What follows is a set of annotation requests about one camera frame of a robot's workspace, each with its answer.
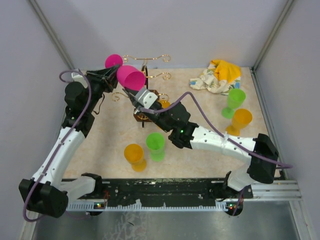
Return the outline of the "pink wine glass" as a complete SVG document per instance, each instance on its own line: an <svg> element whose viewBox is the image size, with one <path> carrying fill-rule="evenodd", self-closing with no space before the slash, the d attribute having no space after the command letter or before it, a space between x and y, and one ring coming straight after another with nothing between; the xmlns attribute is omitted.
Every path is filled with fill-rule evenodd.
<svg viewBox="0 0 320 240"><path fill-rule="evenodd" d="M119 65L116 77L121 86L134 91L140 91L146 82L144 73L131 65L124 65L123 58L118 54L111 54L104 62L105 68Z"/></svg>

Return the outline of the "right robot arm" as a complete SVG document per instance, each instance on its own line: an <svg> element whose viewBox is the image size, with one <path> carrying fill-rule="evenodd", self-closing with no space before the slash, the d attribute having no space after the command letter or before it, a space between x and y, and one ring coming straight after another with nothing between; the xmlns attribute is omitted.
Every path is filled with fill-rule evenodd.
<svg viewBox="0 0 320 240"><path fill-rule="evenodd" d="M179 149L208 150L236 158L243 165L226 175L223 192L235 198L241 190L255 182L272 184L274 182L278 150L266 134L255 138L232 136L219 132L215 127L207 129L190 122L190 113L182 104L182 99L163 108L154 92L142 88L139 91L123 88L135 112L142 113L164 132Z"/></svg>

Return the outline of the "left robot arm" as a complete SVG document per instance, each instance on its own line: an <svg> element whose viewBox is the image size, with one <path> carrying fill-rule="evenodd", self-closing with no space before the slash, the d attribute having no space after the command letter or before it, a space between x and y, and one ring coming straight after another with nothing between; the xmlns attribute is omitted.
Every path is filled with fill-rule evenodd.
<svg viewBox="0 0 320 240"><path fill-rule="evenodd" d="M106 93L118 85L117 70L120 65L87 71L69 70L80 75L86 85L76 80L66 82L64 101L65 118L58 138L47 158L31 177L22 179L18 189L24 201L23 218L32 223L27 212L41 217L61 217L70 202L85 195L97 199L103 195L102 178L93 173L83 173L79 178L62 185L62 178L78 147L88 136L95 117L95 107Z"/></svg>

